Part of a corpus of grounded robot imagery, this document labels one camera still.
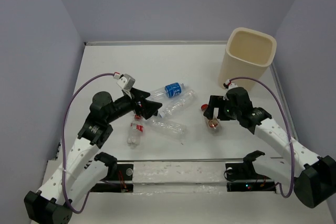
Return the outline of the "clear unlabelled plastic bottle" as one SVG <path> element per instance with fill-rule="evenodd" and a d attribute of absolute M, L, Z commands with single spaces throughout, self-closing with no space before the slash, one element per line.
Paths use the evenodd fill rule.
<path fill-rule="evenodd" d="M 186 132 L 185 125 L 155 116 L 146 120 L 145 123 L 153 131 L 175 139 L 182 138 Z"/>

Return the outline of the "red cap small bottle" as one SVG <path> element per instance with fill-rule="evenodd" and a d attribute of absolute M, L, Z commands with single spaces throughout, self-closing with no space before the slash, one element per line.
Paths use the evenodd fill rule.
<path fill-rule="evenodd" d="M 211 120 L 205 116 L 203 116 L 203 118 L 208 131 L 211 132 L 213 135 L 218 134 L 221 131 L 222 127 L 216 118 L 213 118 Z"/>

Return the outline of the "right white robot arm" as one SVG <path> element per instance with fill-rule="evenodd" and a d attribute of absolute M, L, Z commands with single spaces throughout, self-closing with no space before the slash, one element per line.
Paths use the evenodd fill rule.
<path fill-rule="evenodd" d="M 282 129 L 263 108 L 254 107 L 248 92 L 242 87 L 229 89 L 225 95 L 211 95 L 204 112 L 207 119 L 236 120 L 252 135 L 273 148 L 284 163 L 262 154 L 242 164 L 241 171 L 248 178 L 265 175 L 294 192 L 307 207 L 314 208 L 335 194 L 335 160 L 322 157 L 307 149 Z"/>

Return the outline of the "clear bottle white cap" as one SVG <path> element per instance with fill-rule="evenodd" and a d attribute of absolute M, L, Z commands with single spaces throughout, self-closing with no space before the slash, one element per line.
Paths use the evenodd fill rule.
<path fill-rule="evenodd" d="M 171 118 L 188 108 L 196 100 L 196 92 L 192 89 L 177 97 L 174 101 L 168 103 L 162 110 L 158 112 L 161 118 Z"/>

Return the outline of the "blue label plastic bottle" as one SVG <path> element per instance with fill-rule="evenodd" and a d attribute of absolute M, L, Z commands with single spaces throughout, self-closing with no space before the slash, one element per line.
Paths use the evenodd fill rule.
<path fill-rule="evenodd" d="M 150 92 L 150 98 L 153 100 L 171 99 L 184 92 L 187 85 L 185 83 L 171 83 L 157 90 Z"/>

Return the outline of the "red label cola bottle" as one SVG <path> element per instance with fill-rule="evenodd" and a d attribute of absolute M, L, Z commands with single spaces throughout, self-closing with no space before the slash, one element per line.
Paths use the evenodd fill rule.
<path fill-rule="evenodd" d="M 143 135 L 143 130 L 144 127 L 141 121 L 141 117 L 139 115 L 135 115 L 133 121 L 130 124 L 127 137 L 127 144 L 131 148 L 139 146 L 141 136 Z"/>

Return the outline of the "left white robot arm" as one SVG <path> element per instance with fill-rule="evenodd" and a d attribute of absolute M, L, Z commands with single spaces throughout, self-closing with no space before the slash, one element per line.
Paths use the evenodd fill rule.
<path fill-rule="evenodd" d="M 111 123 L 135 112 L 149 119 L 162 107 L 148 100 L 148 92 L 132 88 L 113 101 L 110 93 L 101 91 L 92 98 L 90 113 L 73 146 L 63 152 L 62 164 L 36 191 L 29 191 L 24 204 L 29 218 L 36 223 L 68 223 L 80 201 L 87 201 L 92 187 L 116 174 L 117 159 L 101 151 L 111 135 Z"/>

